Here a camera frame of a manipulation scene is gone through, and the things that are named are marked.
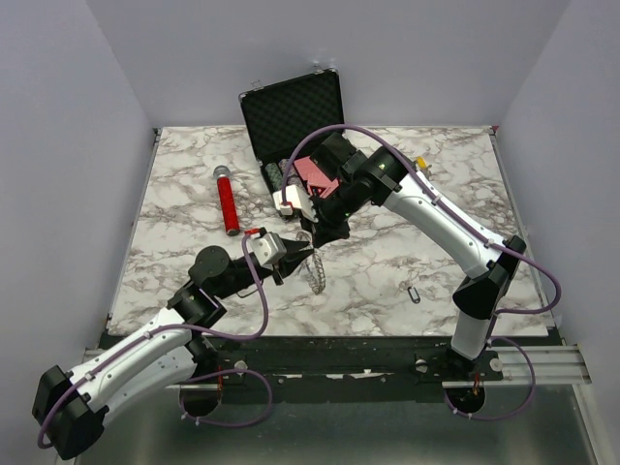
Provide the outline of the metal disc with keyrings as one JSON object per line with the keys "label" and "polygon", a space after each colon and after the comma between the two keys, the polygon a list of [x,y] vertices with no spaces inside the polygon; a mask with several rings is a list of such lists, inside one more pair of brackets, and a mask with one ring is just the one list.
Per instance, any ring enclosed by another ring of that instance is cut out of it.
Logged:
{"label": "metal disc with keyrings", "polygon": [[305,261],[308,273],[308,283],[315,295],[320,295],[326,289],[326,274],[320,253],[314,250]]}

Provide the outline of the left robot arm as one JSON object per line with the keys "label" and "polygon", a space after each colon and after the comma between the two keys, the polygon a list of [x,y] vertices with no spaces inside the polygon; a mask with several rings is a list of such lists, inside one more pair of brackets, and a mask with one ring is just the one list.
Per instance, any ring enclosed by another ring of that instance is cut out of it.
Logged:
{"label": "left robot arm", "polygon": [[32,407],[40,425],[38,448],[72,459],[98,441],[115,414],[144,394],[174,384],[211,380],[220,385],[230,375],[252,375],[248,368],[223,368],[206,338],[254,340],[268,321],[247,335],[217,331],[214,325],[226,312],[221,301],[255,287],[266,308],[264,280],[282,285],[313,251],[306,240],[288,240],[264,229],[243,235],[241,249],[241,258],[232,259],[220,246],[203,248],[188,270],[188,281],[146,324],[70,370],[49,368]]}

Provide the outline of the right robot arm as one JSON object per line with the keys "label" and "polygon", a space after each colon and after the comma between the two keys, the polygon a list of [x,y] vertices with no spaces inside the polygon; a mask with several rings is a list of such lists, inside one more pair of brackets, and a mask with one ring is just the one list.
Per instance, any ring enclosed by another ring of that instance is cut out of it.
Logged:
{"label": "right robot arm", "polygon": [[465,274],[452,296],[458,318],[445,358],[447,370],[459,380],[478,372],[497,306],[526,249],[524,241],[517,235],[503,238],[465,215],[386,143],[366,156],[335,132],[316,147],[310,160],[337,181],[337,188],[321,198],[289,186],[285,199],[277,203],[281,211],[301,213],[302,227],[317,248],[349,237],[349,217],[369,203],[397,214],[433,240]]}

